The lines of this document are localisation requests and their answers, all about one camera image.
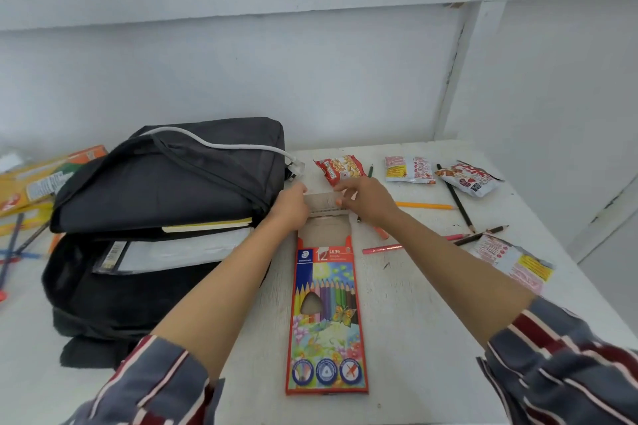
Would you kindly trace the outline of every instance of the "barcode label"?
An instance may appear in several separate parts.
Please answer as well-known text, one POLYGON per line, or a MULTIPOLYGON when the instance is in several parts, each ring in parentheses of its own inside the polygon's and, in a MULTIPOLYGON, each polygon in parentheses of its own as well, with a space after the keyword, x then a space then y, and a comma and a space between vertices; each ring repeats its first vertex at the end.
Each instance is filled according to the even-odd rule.
POLYGON ((100 272, 109 272, 116 267, 122 252, 126 248, 126 242, 113 242, 111 249, 109 249, 107 256, 104 258, 100 266, 95 269, 100 272))
POLYGON ((56 194, 62 188, 73 173, 56 172, 42 180, 35 181, 27 185, 27 197, 30 202, 40 199, 43 196, 56 194))

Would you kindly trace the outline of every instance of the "hand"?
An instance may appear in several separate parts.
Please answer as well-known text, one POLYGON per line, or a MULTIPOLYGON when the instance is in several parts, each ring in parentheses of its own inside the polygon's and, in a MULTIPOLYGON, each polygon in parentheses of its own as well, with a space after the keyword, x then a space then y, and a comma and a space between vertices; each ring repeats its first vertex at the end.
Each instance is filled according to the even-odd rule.
POLYGON ((383 228, 388 219, 401 212, 389 192, 376 178, 348 178, 334 189, 338 192, 345 190, 343 198, 337 199, 338 205, 352 210, 373 227, 383 228))
POLYGON ((268 220, 277 221, 287 232, 303 227, 310 215, 310 209, 304 201, 307 190, 306 185, 300 181, 282 190, 268 213, 268 220))

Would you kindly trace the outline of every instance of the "striped shirt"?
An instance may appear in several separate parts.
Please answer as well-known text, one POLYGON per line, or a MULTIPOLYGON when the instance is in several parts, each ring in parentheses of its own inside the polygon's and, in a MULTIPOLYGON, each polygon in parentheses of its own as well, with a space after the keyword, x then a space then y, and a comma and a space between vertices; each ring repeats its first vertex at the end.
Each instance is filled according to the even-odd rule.
MULTIPOLYGON (((478 363, 515 425, 638 425, 636 353, 541 297, 478 363)), ((147 336, 65 425, 211 425, 222 387, 187 351, 147 336)))

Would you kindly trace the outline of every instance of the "pink pencil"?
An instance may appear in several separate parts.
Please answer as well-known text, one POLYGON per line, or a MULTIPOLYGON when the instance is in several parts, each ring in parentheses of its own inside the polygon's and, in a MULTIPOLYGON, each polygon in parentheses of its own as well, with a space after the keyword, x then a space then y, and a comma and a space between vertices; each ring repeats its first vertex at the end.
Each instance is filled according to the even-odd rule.
MULTIPOLYGON (((459 240, 459 239, 464 239, 467 236, 469 236, 469 234, 455 234, 453 236, 443 236, 443 238, 447 240, 459 240)), ((403 249, 403 246, 401 244, 382 245, 380 247, 371 247, 369 249, 363 249, 362 252, 364 254, 373 254, 376 252, 387 252, 388 250, 396 250, 396 249, 403 249)))

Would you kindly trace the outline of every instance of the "white table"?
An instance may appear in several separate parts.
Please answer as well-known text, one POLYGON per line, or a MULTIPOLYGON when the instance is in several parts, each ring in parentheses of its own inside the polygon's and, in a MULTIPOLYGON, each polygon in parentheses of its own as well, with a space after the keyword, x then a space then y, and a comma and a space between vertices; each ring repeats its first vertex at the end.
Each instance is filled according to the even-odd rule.
MULTIPOLYGON (((311 193, 330 191, 313 159, 354 154, 383 180, 383 157, 421 155, 441 164, 464 160, 499 175, 470 143, 438 141, 296 152, 306 162, 303 181, 311 193)), ((390 183, 395 200, 451 203, 446 187, 390 183)), ((603 339, 638 348, 638 340, 574 261, 540 223, 509 183, 483 199, 461 195, 478 229, 510 224, 502 234, 536 256, 557 265, 544 295, 570 308, 603 339)), ((458 212, 408 209, 440 234, 466 231, 458 212)), ((284 394, 290 293, 295 241, 290 236, 275 256, 255 306, 224 368, 227 378, 216 423, 220 425, 297 425, 409 423, 506 423, 501 404, 475 363, 481 348, 420 274, 403 250, 363 256, 381 245, 373 229, 351 216, 366 363, 367 396, 284 394)), ((23 232, 21 239, 28 232, 23 232)), ((6 238, 2 240, 6 247, 6 238)), ((41 236, 32 252, 43 252, 41 236)), ((94 396, 109 370, 71 370, 58 365, 66 338, 51 324, 51 308, 40 284, 44 262, 13 266, 10 299, 0 305, 0 410, 3 423, 51 424, 62 421, 94 396), (33 400, 38 406, 31 405, 33 400)))

